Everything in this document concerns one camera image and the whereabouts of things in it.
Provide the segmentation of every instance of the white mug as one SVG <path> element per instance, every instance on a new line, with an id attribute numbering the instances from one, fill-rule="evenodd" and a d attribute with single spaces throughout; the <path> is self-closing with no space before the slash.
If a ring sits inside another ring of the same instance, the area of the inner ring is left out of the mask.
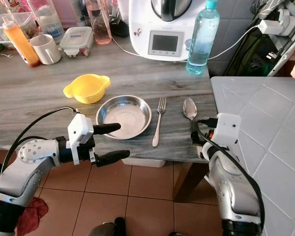
<path id="1" fill-rule="evenodd" d="M 61 58 L 61 53 L 53 37 L 49 34 L 38 35 L 32 38 L 29 44 L 33 47 L 41 63 L 45 65 L 54 64 Z"/>

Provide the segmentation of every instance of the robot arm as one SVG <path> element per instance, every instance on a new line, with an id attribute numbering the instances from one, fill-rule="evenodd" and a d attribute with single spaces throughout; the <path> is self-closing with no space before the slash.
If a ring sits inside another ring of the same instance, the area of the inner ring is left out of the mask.
<path id="1" fill-rule="evenodd" d="M 210 140 L 209 137 L 206 140 L 199 138 L 198 122 L 214 128 Z M 191 137 L 193 143 L 203 145 L 202 155 L 209 161 L 208 182 L 215 189 L 219 201 L 223 235 L 260 236 L 264 208 L 259 187 L 255 191 L 251 184 L 255 181 L 247 176 L 242 167 L 235 165 L 227 157 L 230 155 L 233 160 L 237 159 L 230 148 L 237 144 L 239 127 L 239 116 L 220 113 L 217 118 L 195 121 L 192 124 Z"/>
<path id="2" fill-rule="evenodd" d="M 120 124 L 92 125 L 77 113 L 68 126 L 69 140 L 32 140 L 22 145 L 16 160 L 0 176 L 0 236 L 14 235 L 14 229 L 25 207 L 32 200 L 44 176 L 62 163 L 90 160 L 91 164 L 112 164 L 130 155 L 128 150 L 113 151 L 103 156 L 94 153 L 94 134 L 120 129 Z"/>

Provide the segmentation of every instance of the wooden table leg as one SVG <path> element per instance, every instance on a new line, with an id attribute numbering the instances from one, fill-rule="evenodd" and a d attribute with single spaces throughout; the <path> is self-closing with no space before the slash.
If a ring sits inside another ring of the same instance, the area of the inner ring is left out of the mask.
<path id="1" fill-rule="evenodd" d="M 183 202 L 208 171 L 208 163 L 184 163 L 174 186 L 174 202 Z"/>

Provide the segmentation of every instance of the spoon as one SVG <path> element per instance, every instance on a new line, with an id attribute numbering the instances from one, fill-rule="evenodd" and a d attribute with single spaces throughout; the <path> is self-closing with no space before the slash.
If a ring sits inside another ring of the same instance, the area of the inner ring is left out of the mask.
<path id="1" fill-rule="evenodd" d="M 197 107 L 195 102 L 190 98 L 186 98 L 182 106 L 183 114 L 190 120 L 193 120 L 197 116 Z M 197 155 L 201 158 L 202 147 L 196 146 Z"/>

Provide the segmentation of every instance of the display screen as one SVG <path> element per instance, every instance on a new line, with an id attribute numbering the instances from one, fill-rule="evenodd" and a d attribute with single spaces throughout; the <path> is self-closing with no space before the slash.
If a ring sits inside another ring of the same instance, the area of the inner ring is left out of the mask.
<path id="1" fill-rule="evenodd" d="M 178 36 L 157 35 L 153 37 L 152 50 L 175 52 Z"/>

